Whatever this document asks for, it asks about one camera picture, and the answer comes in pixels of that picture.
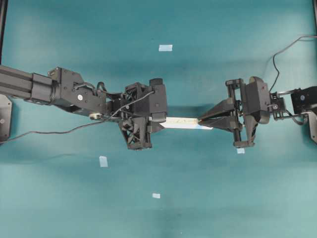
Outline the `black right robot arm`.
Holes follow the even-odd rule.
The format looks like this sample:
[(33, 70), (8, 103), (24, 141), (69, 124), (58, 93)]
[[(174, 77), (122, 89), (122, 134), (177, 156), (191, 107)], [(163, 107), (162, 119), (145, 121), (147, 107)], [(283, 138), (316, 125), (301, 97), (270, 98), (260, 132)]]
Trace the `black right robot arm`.
[(298, 125), (309, 124), (310, 137), (317, 140), (317, 88), (294, 89), (270, 93), (259, 77), (225, 83), (228, 97), (198, 118), (198, 124), (229, 131), (236, 148), (254, 146), (259, 124), (274, 120), (292, 119)]

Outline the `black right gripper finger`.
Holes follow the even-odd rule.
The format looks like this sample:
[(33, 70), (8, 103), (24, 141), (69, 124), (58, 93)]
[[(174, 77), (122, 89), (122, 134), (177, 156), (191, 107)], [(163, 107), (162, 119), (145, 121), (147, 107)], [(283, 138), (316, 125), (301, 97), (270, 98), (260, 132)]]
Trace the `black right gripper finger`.
[(226, 131), (242, 130), (242, 125), (234, 116), (226, 116), (212, 119), (201, 120), (201, 125), (206, 127), (213, 127)]
[(199, 116), (198, 120), (220, 119), (227, 117), (238, 119), (236, 100), (232, 97), (222, 100), (220, 103), (208, 110), (202, 116)]

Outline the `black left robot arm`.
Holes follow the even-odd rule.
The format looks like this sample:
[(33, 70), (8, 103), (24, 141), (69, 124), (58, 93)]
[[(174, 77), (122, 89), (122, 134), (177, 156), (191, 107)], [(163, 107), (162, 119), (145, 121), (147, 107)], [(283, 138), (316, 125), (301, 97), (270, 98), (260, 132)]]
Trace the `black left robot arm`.
[(115, 122), (130, 150), (151, 148), (151, 133), (162, 130), (167, 117), (166, 87), (161, 78), (151, 79), (148, 85), (136, 82), (124, 92), (112, 93), (103, 82), (94, 86), (61, 67), (43, 76), (1, 66), (0, 92), (89, 117), (92, 125)]

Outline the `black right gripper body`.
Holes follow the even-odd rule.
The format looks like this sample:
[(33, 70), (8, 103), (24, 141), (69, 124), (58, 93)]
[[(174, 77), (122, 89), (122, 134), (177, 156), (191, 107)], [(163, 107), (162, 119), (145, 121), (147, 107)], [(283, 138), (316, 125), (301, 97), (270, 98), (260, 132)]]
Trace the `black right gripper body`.
[(229, 129), (233, 133), (235, 147), (253, 147), (258, 122), (246, 112), (246, 93), (243, 79), (225, 82), (228, 98), (233, 105), (229, 110)]

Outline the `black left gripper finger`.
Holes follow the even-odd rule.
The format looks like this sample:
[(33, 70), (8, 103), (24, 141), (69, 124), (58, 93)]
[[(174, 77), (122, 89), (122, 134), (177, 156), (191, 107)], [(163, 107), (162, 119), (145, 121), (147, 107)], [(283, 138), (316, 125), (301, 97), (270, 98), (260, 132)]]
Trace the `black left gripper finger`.
[(165, 129), (165, 127), (158, 122), (151, 121), (151, 126), (152, 126), (152, 131), (161, 131)]

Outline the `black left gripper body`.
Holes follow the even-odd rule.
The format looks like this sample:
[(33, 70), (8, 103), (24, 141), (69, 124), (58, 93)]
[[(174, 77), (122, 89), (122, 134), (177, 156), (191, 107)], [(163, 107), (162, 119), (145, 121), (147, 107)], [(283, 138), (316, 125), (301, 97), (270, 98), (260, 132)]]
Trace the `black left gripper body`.
[(143, 150), (152, 148), (149, 125), (148, 99), (154, 92), (152, 86), (139, 82), (125, 88), (122, 95), (121, 120), (119, 129), (125, 139), (127, 148), (130, 150)]

